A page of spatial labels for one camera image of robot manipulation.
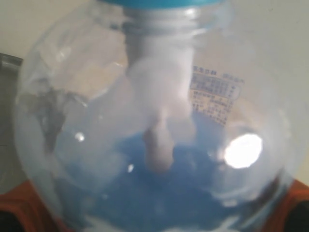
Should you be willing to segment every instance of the clear plastic bottle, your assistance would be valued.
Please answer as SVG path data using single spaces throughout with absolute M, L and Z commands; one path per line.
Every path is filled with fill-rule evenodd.
M 85 232 L 258 229 L 308 120 L 257 25 L 230 1 L 93 0 L 48 30 L 20 73 L 15 140 L 53 215 Z

